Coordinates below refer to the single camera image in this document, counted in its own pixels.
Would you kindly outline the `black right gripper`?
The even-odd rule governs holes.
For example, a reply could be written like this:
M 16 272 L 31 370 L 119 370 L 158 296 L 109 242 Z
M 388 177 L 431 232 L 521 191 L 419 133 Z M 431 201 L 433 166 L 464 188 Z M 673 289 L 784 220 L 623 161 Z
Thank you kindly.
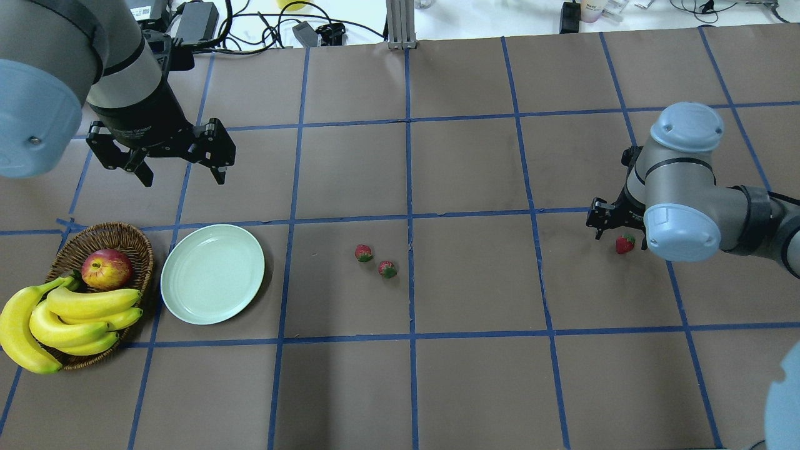
M 586 227 L 594 229 L 594 238 L 600 240 L 604 231 L 628 228 L 646 234 L 646 182 L 638 171 L 638 157 L 642 146 L 630 146 L 622 152 L 621 163 L 626 168 L 622 191 L 614 202 L 595 197 L 586 217 Z

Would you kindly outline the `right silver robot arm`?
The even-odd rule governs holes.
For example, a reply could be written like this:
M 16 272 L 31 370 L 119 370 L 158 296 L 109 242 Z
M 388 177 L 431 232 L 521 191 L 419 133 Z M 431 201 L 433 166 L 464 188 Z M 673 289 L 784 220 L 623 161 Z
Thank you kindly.
M 592 200 L 586 225 L 642 231 L 642 248 L 672 264 L 682 302 L 701 333 L 766 326 L 756 302 L 785 305 L 798 323 L 798 200 L 763 186 L 718 182 L 713 153 L 725 133 L 714 108 L 678 102 L 662 110 L 642 146 L 622 154 L 617 199 Z M 752 314 L 749 321 L 746 314 Z

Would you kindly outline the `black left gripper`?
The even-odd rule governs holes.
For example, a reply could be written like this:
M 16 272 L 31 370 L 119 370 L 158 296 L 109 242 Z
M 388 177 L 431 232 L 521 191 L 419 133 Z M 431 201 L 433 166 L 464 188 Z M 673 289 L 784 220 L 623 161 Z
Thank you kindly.
M 208 166 L 217 185 L 224 185 L 228 166 L 235 163 L 236 146 L 222 122 L 194 125 L 172 100 L 112 109 L 92 105 L 91 110 L 98 118 L 92 125 L 109 134 L 91 131 L 87 143 L 106 168 L 122 168 L 130 151 L 143 150 L 151 158 L 182 158 Z M 129 172 L 144 187 L 152 187 L 154 174 L 146 161 L 130 162 Z

